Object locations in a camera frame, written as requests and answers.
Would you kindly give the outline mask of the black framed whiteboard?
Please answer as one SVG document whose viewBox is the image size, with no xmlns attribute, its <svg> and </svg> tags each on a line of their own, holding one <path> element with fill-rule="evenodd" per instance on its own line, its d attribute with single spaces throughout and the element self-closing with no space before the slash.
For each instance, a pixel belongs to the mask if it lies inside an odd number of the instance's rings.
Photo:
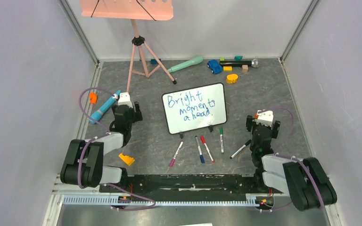
<svg viewBox="0 0 362 226">
<path fill-rule="evenodd" d="M 228 120 L 225 87 L 221 82 L 164 93 L 161 100 L 167 130 L 172 135 Z"/>
</svg>

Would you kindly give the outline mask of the blue whiteboard marker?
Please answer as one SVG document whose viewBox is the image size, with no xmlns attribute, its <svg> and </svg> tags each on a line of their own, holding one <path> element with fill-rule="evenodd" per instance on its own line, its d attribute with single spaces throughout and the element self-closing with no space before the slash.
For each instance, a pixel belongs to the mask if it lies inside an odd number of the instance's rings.
<svg viewBox="0 0 362 226">
<path fill-rule="evenodd" d="M 197 143 L 197 149 L 198 149 L 198 152 L 199 152 L 200 161 L 201 161 L 202 164 L 205 164 L 205 160 L 204 160 L 203 153 L 202 153 L 200 143 L 199 143 L 199 140 L 198 140 L 197 136 L 195 136 L 195 140 L 196 140 L 196 143 Z"/>
</svg>

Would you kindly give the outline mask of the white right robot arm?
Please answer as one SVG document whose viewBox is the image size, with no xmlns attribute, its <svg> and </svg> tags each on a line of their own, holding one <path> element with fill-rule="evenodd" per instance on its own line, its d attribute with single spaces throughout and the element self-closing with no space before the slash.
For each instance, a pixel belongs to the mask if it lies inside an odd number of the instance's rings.
<svg viewBox="0 0 362 226">
<path fill-rule="evenodd" d="M 257 167 L 254 188 L 259 192 L 274 188 L 286 194 L 299 211 L 335 204 L 336 190 L 318 159 L 282 156 L 272 149 L 279 128 L 280 121 L 274 119 L 272 111 L 247 116 L 246 129 L 252 134 L 248 144 Z"/>
</svg>

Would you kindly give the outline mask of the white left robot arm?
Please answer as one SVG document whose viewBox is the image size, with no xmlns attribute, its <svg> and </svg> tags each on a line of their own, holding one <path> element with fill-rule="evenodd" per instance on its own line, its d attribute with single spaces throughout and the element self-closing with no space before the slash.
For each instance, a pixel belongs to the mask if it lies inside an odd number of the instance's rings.
<svg viewBox="0 0 362 226">
<path fill-rule="evenodd" d="M 110 123 L 110 131 L 92 139 L 71 140 L 60 172 L 64 184 L 82 188 L 97 187 L 104 175 L 105 154 L 126 146 L 132 137 L 132 125 L 143 120 L 139 102 L 128 105 L 114 105 L 115 119 Z"/>
</svg>

